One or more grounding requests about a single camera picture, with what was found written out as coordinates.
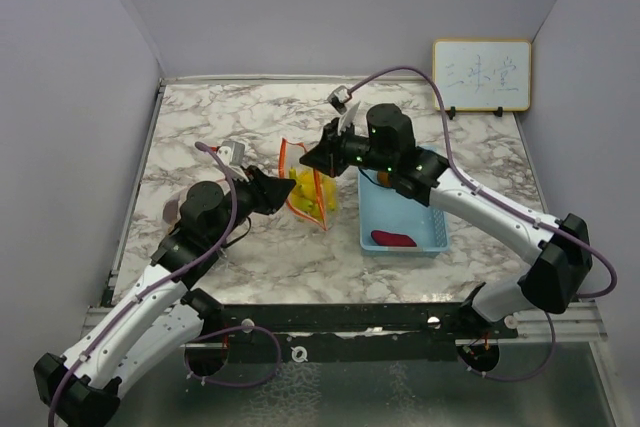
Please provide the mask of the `yellow banana bunch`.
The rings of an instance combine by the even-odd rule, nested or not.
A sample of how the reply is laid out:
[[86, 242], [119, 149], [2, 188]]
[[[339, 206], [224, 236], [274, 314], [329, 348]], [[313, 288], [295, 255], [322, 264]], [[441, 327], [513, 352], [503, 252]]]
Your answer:
[[288, 197], [288, 206], [296, 215], [324, 225], [338, 209], [336, 182], [308, 168], [291, 167], [287, 174], [289, 179], [296, 181], [296, 187]]

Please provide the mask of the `clear zip bag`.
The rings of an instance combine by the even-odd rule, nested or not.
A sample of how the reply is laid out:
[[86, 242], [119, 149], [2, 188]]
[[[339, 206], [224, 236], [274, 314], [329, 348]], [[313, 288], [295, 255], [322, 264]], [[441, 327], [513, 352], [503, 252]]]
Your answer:
[[302, 142], [281, 140], [279, 177], [295, 181], [286, 206], [299, 221], [311, 223], [327, 231], [338, 212], [337, 184], [334, 178], [301, 164], [300, 159], [307, 152], [308, 148]]
[[183, 188], [173, 194], [163, 205], [162, 222], [167, 230], [171, 230], [182, 218], [187, 223], [193, 224], [196, 221], [196, 203], [193, 200], [192, 190], [195, 185]]

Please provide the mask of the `magenta sweet potato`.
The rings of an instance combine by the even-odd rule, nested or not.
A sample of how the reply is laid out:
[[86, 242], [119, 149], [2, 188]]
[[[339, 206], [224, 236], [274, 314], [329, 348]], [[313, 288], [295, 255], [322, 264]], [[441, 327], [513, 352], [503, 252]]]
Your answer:
[[370, 237], [376, 245], [381, 247], [414, 248], [417, 246], [417, 243], [406, 234], [373, 230], [370, 233]]

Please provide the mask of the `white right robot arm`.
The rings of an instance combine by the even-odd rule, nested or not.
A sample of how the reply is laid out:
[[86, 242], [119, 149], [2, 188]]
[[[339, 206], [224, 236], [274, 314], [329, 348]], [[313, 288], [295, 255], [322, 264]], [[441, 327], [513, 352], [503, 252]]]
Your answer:
[[529, 210], [460, 178], [444, 156], [417, 145], [411, 119], [394, 104], [371, 107], [366, 123], [368, 133], [360, 136], [350, 112], [333, 119], [318, 144], [301, 156], [301, 164], [329, 177], [350, 166], [385, 173], [399, 195], [470, 223], [528, 266], [521, 274], [476, 287], [465, 299], [459, 325], [467, 336], [481, 338], [515, 312], [566, 311], [593, 265], [581, 218], [570, 214], [560, 220]]

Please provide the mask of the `clear zip top bag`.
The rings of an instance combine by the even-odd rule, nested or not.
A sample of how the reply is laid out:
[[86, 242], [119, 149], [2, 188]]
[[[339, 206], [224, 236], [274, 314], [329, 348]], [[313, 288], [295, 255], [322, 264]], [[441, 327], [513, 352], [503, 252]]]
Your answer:
[[196, 203], [193, 200], [192, 190], [195, 185], [183, 188], [173, 194], [163, 205], [162, 222], [167, 230], [171, 230], [182, 218], [187, 223], [193, 224], [196, 221]]

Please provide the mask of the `brown kiwi fruit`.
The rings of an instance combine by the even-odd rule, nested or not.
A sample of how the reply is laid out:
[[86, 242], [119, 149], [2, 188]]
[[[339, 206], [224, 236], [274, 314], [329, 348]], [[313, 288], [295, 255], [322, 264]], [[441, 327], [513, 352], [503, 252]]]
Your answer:
[[379, 185], [385, 188], [391, 187], [391, 179], [388, 172], [378, 172], [376, 178]]

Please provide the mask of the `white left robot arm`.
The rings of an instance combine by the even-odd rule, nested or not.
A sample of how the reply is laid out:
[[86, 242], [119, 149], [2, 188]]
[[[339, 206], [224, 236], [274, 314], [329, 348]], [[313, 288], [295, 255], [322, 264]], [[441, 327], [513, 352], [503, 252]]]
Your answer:
[[192, 339], [214, 339], [221, 318], [191, 288], [217, 262], [228, 235], [251, 214], [271, 215], [285, 203], [292, 179], [245, 168], [227, 189], [201, 181], [177, 202], [177, 220], [121, 301], [61, 355], [34, 367], [48, 423], [105, 426], [124, 396], [166, 356]]

